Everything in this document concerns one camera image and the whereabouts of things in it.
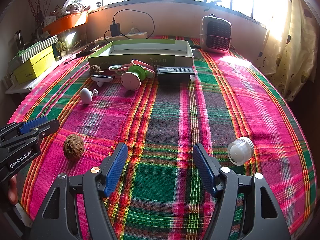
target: power adapter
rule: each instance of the power adapter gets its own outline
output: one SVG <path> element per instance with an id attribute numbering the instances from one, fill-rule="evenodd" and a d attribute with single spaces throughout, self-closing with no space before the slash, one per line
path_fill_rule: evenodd
<path id="1" fill-rule="evenodd" d="M 110 32 L 111 32 L 111 37 L 119 36 L 120 23 L 116 23 L 116 21 L 112 21 L 112 24 L 110 25 Z"/>

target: curtain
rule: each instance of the curtain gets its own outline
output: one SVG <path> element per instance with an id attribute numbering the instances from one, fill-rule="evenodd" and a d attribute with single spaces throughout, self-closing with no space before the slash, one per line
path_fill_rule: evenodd
<path id="1" fill-rule="evenodd" d="M 316 68 L 319 25 L 304 0 L 269 0 L 270 23 L 254 65 L 292 101 Z"/>

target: small jar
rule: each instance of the small jar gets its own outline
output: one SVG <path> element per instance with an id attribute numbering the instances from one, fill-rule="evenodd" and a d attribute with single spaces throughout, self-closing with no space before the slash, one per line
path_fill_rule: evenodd
<path id="1" fill-rule="evenodd" d="M 228 157 L 237 166 L 243 165 L 254 154 L 254 146 L 248 137 L 240 137 L 228 146 Z"/>

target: portable heater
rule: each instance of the portable heater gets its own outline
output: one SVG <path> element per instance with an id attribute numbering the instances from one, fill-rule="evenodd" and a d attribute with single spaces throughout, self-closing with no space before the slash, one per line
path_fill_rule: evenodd
<path id="1" fill-rule="evenodd" d="M 227 53 L 231 42 L 231 23 L 217 18 L 211 14 L 204 16 L 200 29 L 201 49 L 216 52 Z"/>

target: window frame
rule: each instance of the window frame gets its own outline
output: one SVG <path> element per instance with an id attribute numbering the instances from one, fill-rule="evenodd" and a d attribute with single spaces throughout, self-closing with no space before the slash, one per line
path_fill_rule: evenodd
<path id="1" fill-rule="evenodd" d="M 196 0 L 123 0 L 123 1 L 120 1 L 120 2 L 110 3 L 110 4 L 107 4 L 107 5 L 104 5 L 103 4 L 103 0 L 101 0 L 101 6 L 96 8 L 96 9 L 93 9 L 93 11 L 91 11 L 90 13 L 93 13 L 93 12 L 95 12 L 97 10 L 106 9 L 106 8 L 113 8 L 113 7 L 117 7 L 117 6 L 121 6 L 121 5 L 148 3 L 148 2 L 149 3 L 150 2 L 177 2 L 177 3 L 184 3 L 184 4 L 200 5 L 200 6 L 206 7 L 206 9 L 213 8 L 213 9 L 217 9 L 217 10 L 221 10 L 221 11 L 225 11 L 225 12 L 231 13 L 233 15 L 237 15 L 239 17 L 245 18 L 245 19 L 247 19 L 247 20 L 249 20 L 249 21 L 251 21 L 251 22 L 253 22 L 255 24 L 258 24 L 258 25 L 266 28 L 266 26 L 263 23 L 253 19 L 254 0 L 253 0 L 253 3 L 252 3 L 251 17 L 249 17 L 249 16 L 247 16 L 247 15 L 241 13 L 241 12 L 232 10 L 233 0 L 230 0 L 229 8 L 213 4 L 212 2 L 208 3 L 208 2 L 206 2 L 206 0 L 203 0 L 203 1 L 196 1 Z"/>

